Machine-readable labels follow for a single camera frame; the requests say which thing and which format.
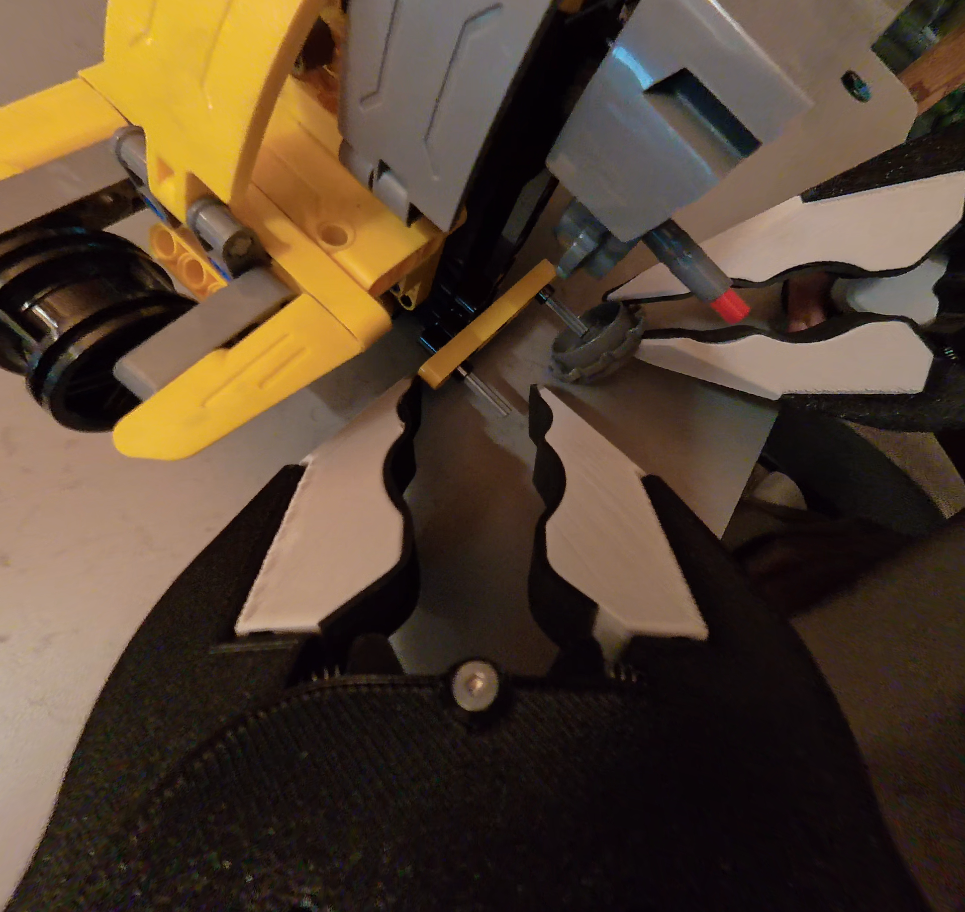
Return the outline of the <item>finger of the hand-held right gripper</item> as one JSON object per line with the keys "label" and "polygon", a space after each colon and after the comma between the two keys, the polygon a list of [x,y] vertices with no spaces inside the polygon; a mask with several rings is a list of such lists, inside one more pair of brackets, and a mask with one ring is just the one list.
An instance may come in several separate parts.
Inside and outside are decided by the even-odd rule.
{"label": "finger of the hand-held right gripper", "polygon": [[905,317],[844,315],[776,335],[753,326],[650,330],[637,357],[658,368],[762,399],[913,395],[936,360]]}
{"label": "finger of the hand-held right gripper", "polygon": [[811,269],[845,278],[912,270],[963,216],[964,173],[936,174],[806,203],[792,198],[701,242],[736,288]]}

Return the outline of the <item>person's brown clothing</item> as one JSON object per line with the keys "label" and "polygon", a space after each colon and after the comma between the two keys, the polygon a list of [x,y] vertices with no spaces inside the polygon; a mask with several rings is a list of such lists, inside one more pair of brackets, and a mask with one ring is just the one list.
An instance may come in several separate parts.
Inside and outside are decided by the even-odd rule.
{"label": "person's brown clothing", "polygon": [[829,681],[926,897],[963,910],[963,512],[907,536],[753,507],[723,540]]}

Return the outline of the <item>yellow brick beam with pins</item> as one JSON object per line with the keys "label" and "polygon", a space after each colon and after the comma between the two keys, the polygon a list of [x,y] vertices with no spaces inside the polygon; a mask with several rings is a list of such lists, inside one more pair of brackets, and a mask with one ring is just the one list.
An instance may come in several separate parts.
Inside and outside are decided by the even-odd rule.
{"label": "yellow brick beam with pins", "polygon": [[547,259],[539,262],[439,351],[432,354],[419,368],[419,378],[429,388],[438,389],[453,374],[459,375],[463,383],[480,399],[488,402],[501,416],[508,416],[511,408],[507,401],[471,373],[467,361],[534,302],[544,305],[558,315],[578,338],[585,336],[589,327],[554,295],[552,283],[557,278],[557,270],[552,263]]}

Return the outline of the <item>person's right hand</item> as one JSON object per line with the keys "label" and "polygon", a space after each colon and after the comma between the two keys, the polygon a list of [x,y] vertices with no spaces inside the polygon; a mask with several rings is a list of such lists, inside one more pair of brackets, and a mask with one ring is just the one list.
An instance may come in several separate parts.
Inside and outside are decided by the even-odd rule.
{"label": "person's right hand", "polygon": [[835,307],[831,299],[833,282],[832,277],[823,272],[794,276],[786,280],[782,290],[786,333],[806,331],[834,314]]}

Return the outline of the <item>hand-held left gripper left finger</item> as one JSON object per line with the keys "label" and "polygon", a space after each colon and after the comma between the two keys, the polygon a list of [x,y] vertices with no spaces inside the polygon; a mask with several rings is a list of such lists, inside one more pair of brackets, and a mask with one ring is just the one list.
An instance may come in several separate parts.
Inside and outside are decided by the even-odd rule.
{"label": "hand-held left gripper left finger", "polygon": [[235,622],[239,640],[308,635],[324,667],[413,613],[419,564],[404,491],[421,388],[398,381],[301,462],[302,475]]}

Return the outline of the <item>beige cloth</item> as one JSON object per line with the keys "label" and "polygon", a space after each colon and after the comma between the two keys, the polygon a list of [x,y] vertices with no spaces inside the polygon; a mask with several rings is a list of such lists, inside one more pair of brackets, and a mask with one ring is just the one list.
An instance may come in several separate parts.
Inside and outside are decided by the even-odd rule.
{"label": "beige cloth", "polygon": [[811,518],[804,495],[786,474],[756,463],[737,508],[777,523],[807,522]]}

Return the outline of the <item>yellow toy brick vehicle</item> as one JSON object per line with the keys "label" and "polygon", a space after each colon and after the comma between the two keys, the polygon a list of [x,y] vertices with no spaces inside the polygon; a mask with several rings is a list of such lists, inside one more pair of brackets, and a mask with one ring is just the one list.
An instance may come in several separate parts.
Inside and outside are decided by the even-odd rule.
{"label": "yellow toy brick vehicle", "polygon": [[2,108],[2,178],[103,144],[121,198],[2,240],[2,364],[181,460],[412,310],[499,296],[558,185],[612,265],[817,98],[802,0],[107,0],[103,59]]}

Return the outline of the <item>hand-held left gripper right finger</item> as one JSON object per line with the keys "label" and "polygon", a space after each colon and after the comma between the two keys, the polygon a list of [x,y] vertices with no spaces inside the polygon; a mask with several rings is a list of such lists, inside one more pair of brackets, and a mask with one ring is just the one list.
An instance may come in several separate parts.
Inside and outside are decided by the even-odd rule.
{"label": "hand-held left gripper right finger", "polygon": [[705,644],[645,472],[547,387],[529,389],[528,435],[542,507],[528,605],[558,650],[549,673],[607,675],[645,645]]}

